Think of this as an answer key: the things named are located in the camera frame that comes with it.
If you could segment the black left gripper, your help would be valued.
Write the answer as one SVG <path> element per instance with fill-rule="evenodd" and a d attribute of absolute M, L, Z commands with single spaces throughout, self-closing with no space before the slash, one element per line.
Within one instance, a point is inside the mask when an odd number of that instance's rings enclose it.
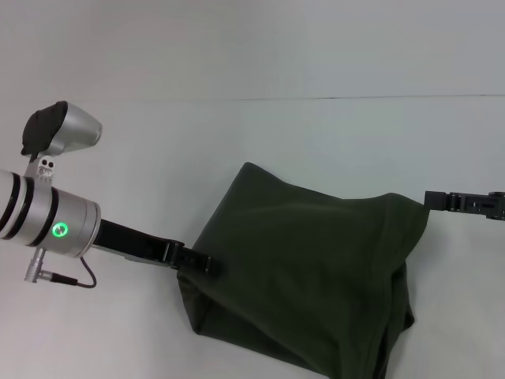
<path fill-rule="evenodd" d="M 220 262 L 207 254 L 186 248 L 181 242 L 148 235 L 108 220 L 100 221 L 92 246 L 130 261 L 175 270 L 187 268 L 209 277 L 221 273 Z"/>

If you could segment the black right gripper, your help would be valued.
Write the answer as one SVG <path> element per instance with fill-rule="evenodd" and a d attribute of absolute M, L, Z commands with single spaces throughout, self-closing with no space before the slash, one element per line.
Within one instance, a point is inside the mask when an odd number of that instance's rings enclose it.
<path fill-rule="evenodd" d="M 462 212 L 504 221 L 504 192 L 461 194 L 426 191 L 424 206 L 432 211 Z"/>

